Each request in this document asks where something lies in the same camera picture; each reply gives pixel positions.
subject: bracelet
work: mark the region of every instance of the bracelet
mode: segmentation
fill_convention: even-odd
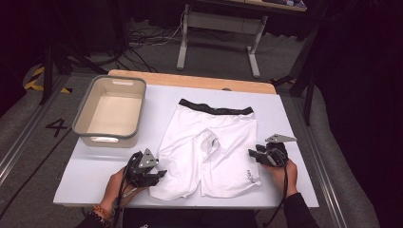
[[[95,204],[95,205],[93,206],[93,209],[94,209],[94,211],[97,211],[97,212],[101,213],[101,214],[104,216],[105,219],[109,219],[109,218],[110,218],[109,213],[108,213],[104,208],[102,208],[100,205]]]
[[[101,222],[101,224],[105,227],[105,228],[110,228],[112,222],[111,220],[107,220],[107,219],[103,219],[102,217],[98,216],[98,214],[96,214],[93,211],[89,211],[87,212],[87,216],[88,217],[92,217],[96,220],[98,220],[99,222]]]

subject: black waistband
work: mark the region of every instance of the black waistband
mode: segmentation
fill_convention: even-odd
[[[181,99],[179,105],[186,106],[192,110],[205,112],[211,115],[249,115],[253,113],[252,107],[247,107],[245,109],[230,109],[230,108],[213,108],[208,104],[194,104],[185,99]]]

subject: black sleeve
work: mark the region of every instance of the black sleeve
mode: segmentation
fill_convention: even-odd
[[[318,228],[302,195],[296,193],[284,202],[284,214],[288,228]]]
[[[76,228],[104,228],[104,226],[92,217],[86,217]]]

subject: floor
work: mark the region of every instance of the floor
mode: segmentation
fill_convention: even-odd
[[[135,31],[160,33],[147,23],[135,25]],[[184,70],[176,69],[180,47],[180,32],[171,39],[175,29],[167,31],[165,38],[147,40],[146,44],[132,42],[131,50],[118,61],[102,65],[105,70],[128,68],[136,71],[158,71],[180,75],[193,75],[268,83],[270,79],[286,76],[292,67],[303,42],[296,37],[265,34],[257,50],[261,77],[251,75],[245,45],[253,37],[212,30],[190,31],[189,47]],[[99,63],[110,59],[95,54],[90,60]],[[32,66],[25,83],[41,66]],[[42,92],[29,89],[28,94],[0,119],[0,208],[1,222],[8,227],[73,227],[82,219],[81,208],[68,208],[52,203],[54,193],[78,136],[65,129],[56,135],[55,126],[69,126],[77,113],[87,86],[97,76],[85,67],[74,68],[69,76],[54,73],[54,90],[65,88],[69,92],[55,92],[44,105],[38,105]],[[311,113],[311,126],[301,119],[304,102],[291,97],[291,84],[277,87],[284,104],[298,146],[317,193],[319,208],[311,209],[321,227],[379,227],[374,208],[355,181],[342,153],[329,130],[326,106],[315,90]],[[260,227],[274,210],[256,211]],[[286,227],[280,211],[270,227]]]

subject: beige storage bin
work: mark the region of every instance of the beige storage bin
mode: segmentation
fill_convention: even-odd
[[[140,78],[101,75],[89,86],[73,130],[85,144],[133,147],[138,138],[146,83]]]

